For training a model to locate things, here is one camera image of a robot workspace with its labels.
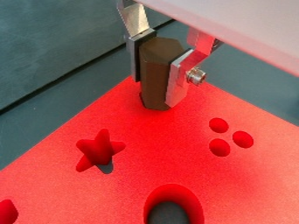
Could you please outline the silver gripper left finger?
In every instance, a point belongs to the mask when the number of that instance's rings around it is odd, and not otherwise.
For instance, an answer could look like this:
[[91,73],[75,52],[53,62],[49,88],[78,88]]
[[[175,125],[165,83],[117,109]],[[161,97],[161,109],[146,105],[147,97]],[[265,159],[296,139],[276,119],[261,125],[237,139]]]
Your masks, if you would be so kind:
[[131,73],[135,82],[141,81],[139,47],[157,36],[150,27],[146,8],[134,0],[118,0],[117,8],[126,26],[126,47],[131,55]]

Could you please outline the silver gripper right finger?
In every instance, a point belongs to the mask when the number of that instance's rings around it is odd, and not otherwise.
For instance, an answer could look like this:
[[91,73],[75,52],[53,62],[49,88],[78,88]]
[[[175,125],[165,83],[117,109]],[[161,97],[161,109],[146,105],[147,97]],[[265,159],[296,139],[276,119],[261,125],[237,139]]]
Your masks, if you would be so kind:
[[201,63],[209,58],[222,42],[195,28],[190,29],[187,43],[193,46],[171,63],[165,103],[173,108],[186,97],[189,86],[199,86],[207,77]]

